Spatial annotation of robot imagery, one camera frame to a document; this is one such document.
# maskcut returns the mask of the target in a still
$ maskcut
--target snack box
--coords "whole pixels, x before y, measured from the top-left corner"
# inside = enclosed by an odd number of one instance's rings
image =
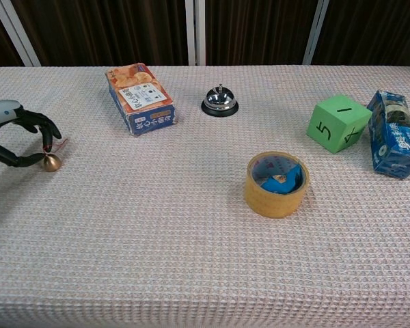
[[[109,92],[132,135],[176,123],[172,98],[145,64],[112,68],[106,77]]]
[[[410,175],[410,112],[405,97],[379,90],[368,109],[375,172],[406,178]]]

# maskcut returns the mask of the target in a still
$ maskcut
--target number 5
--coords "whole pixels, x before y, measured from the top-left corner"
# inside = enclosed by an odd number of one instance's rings
[[[323,133],[323,131],[327,130],[327,132],[328,132],[328,140],[331,139],[331,131],[330,131],[325,125],[322,127],[322,121],[319,122],[319,126],[317,126],[317,129],[318,129],[321,133]]]

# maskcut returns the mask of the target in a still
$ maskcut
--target foam dice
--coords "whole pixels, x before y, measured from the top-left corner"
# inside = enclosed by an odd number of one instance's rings
[[[360,138],[371,115],[369,109],[340,94],[316,105],[307,134],[335,154]]]

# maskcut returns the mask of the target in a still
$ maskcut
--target white tablecloth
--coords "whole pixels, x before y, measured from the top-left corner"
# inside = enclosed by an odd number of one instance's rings
[[[407,97],[410,68],[151,67],[178,124],[132,137],[106,68],[0,68],[0,99],[50,117],[64,166],[0,163],[0,327],[410,327],[410,177],[372,170],[369,134],[332,155],[306,135],[338,93]],[[223,83],[240,104],[200,110]],[[40,134],[0,144],[39,152]],[[243,200],[245,170],[279,150],[311,186],[286,219]]]

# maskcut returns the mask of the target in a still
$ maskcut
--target packing tape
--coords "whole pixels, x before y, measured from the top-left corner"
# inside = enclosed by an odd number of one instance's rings
[[[301,166],[303,179],[301,186],[291,193],[271,193],[256,182],[265,176],[286,174],[297,164]],[[309,183],[308,168],[298,158],[285,152],[263,152],[251,159],[247,166],[245,201],[254,212],[263,217],[285,217],[299,207]]]

